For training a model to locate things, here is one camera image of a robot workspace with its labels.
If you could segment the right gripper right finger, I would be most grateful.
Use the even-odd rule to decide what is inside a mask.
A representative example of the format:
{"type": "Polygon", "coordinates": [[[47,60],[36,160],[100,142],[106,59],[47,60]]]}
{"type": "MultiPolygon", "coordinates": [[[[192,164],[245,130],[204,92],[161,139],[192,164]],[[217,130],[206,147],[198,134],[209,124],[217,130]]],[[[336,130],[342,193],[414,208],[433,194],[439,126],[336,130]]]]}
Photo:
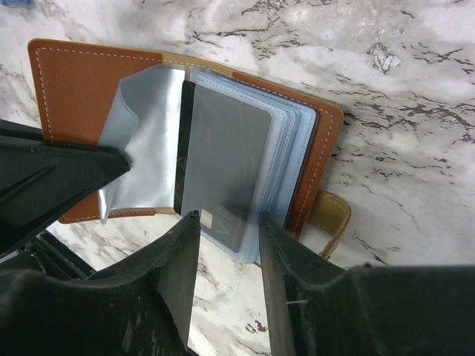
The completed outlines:
{"type": "Polygon", "coordinates": [[[472,355],[473,266],[340,268],[259,217],[274,355],[472,355]]]}

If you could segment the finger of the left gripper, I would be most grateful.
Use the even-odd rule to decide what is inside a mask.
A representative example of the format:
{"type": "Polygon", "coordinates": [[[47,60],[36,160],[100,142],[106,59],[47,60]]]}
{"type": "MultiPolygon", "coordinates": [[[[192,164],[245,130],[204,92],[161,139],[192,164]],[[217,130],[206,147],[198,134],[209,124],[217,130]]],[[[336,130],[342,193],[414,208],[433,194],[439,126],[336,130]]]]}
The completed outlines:
{"type": "Polygon", "coordinates": [[[129,169],[114,148],[47,143],[38,128],[1,121],[1,255],[129,169]]]}

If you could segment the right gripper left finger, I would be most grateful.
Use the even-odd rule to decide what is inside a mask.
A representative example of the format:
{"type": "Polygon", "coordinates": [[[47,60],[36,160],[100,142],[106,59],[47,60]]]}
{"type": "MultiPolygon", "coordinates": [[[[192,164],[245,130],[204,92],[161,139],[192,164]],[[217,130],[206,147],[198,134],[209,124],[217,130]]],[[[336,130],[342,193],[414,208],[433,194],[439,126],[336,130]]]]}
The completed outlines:
{"type": "Polygon", "coordinates": [[[3,355],[186,355],[200,217],[88,279],[1,273],[3,355]]]}

